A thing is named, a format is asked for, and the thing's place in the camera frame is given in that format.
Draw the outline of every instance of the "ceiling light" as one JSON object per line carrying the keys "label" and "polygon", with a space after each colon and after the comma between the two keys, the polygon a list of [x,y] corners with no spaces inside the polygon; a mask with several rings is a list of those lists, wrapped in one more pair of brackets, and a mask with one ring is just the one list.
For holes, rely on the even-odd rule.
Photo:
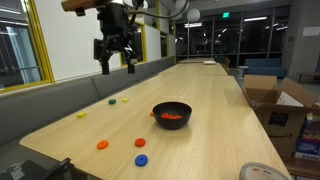
{"label": "ceiling light", "polygon": [[192,23],[192,24],[189,24],[189,27],[199,27],[199,26],[202,26],[202,23]]}
{"label": "ceiling light", "polygon": [[15,25],[28,26],[27,23],[18,23],[18,22],[13,22],[13,21],[2,21],[2,20],[0,20],[0,22],[2,22],[2,23],[8,23],[8,24],[15,24]]}
{"label": "ceiling light", "polygon": [[281,27],[281,28],[277,28],[277,31],[283,30],[283,29],[287,29],[287,28],[288,28],[288,26],[284,26],[284,27]]}
{"label": "ceiling light", "polygon": [[14,11],[14,10],[3,9],[3,8],[0,8],[0,11],[7,12],[7,13],[13,13],[13,14],[21,14],[20,11]]}
{"label": "ceiling light", "polygon": [[260,20],[265,20],[265,19],[267,19],[267,17],[248,18],[248,19],[244,19],[244,22],[248,22],[248,21],[260,21]]}

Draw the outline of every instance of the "window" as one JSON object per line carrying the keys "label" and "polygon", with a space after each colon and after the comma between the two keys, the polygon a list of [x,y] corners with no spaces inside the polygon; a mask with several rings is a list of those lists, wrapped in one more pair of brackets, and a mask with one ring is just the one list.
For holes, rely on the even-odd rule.
{"label": "window", "polygon": [[176,22],[174,20],[169,21],[169,34],[176,34]]}
{"label": "window", "polygon": [[246,21],[257,17],[245,17],[242,25],[241,52],[267,52],[270,36],[271,16],[265,20]]}
{"label": "window", "polygon": [[[138,54],[138,59],[137,60],[138,60],[138,62],[142,62],[142,61],[144,61],[144,51],[143,51],[144,32],[143,32],[143,25],[134,23],[133,27],[136,29],[136,32],[137,32],[136,39],[135,39],[136,42],[134,43],[135,47],[136,47],[136,53]],[[123,55],[123,53],[121,53],[121,63],[122,63],[122,65],[126,65],[127,64],[127,61],[126,61],[125,56]]]}
{"label": "window", "polygon": [[238,17],[215,22],[213,54],[238,53],[240,21]]}
{"label": "window", "polygon": [[276,17],[273,25],[270,52],[282,52],[288,29],[289,17]]}
{"label": "window", "polygon": [[187,56],[188,55],[188,29],[184,27],[184,24],[176,25],[176,55]]}
{"label": "window", "polygon": [[167,34],[161,32],[160,33],[160,43],[161,43],[161,57],[167,57],[168,51],[167,51]]}
{"label": "window", "polygon": [[34,2],[4,1],[0,6],[10,10],[0,16],[0,92],[52,82],[35,11],[27,9],[35,9]]}
{"label": "window", "polygon": [[211,46],[212,21],[201,22],[201,26],[198,27],[192,27],[192,24],[190,23],[190,55],[196,57],[210,57]]}

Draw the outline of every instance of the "ceiling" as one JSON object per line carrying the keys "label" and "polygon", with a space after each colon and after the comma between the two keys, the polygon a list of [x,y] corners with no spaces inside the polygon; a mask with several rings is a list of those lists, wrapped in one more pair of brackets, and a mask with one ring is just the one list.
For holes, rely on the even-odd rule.
{"label": "ceiling", "polygon": [[[160,0],[167,7],[177,0]],[[183,18],[178,23],[186,22],[187,12],[190,9],[199,9],[201,17],[222,14],[223,12],[243,12],[259,9],[268,9],[281,6],[290,6],[292,0],[189,0],[189,8],[184,11]]]}

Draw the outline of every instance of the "desk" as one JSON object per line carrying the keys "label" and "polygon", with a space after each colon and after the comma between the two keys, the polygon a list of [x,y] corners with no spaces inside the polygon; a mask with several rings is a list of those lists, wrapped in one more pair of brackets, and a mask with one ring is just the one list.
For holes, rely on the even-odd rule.
{"label": "desk", "polygon": [[320,102],[315,102],[315,103],[314,103],[314,107],[320,108]]}
{"label": "desk", "polygon": [[228,76],[221,64],[204,65],[203,63],[182,63],[173,66],[159,73],[161,75],[212,75],[212,76]]}
{"label": "desk", "polygon": [[204,61],[214,61],[214,58],[191,58],[179,61],[179,63],[203,63]]}
{"label": "desk", "polygon": [[283,159],[283,162],[292,175],[320,179],[319,161],[298,159],[292,156],[290,159]]}
{"label": "desk", "polygon": [[[108,100],[117,99],[115,105]],[[149,115],[161,102],[180,101],[193,112],[179,130],[165,130]],[[26,137],[20,143],[101,179],[239,179],[247,162],[261,162],[290,177],[232,76],[166,73],[155,76]],[[147,143],[134,146],[136,138]],[[106,139],[108,148],[96,144]],[[137,155],[149,163],[137,167]]]}
{"label": "desk", "polygon": [[298,83],[300,83],[302,76],[320,77],[320,72],[299,72],[298,74],[299,74]]}

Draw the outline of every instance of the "yellow window frame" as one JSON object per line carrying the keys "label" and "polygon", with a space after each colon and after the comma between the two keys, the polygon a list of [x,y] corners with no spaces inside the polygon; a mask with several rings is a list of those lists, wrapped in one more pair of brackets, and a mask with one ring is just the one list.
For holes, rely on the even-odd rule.
{"label": "yellow window frame", "polygon": [[21,90],[29,87],[39,86],[42,84],[48,84],[48,83],[54,84],[54,77],[52,74],[49,56],[48,56],[46,45],[44,42],[35,2],[34,0],[21,0],[21,3],[22,3],[22,7],[26,12],[25,15],[26,15],[26,20],[28,22],[30,40],[34,47],[34,53],[35,53],[34,55],[36,57],[36,61],[40,67],[39,72],[41,76],[41,81],[30,83],[30,84],[22,84],[22,85],[17,85],[13,87],[8,87],[3,90],[0,90],[0,93]]}

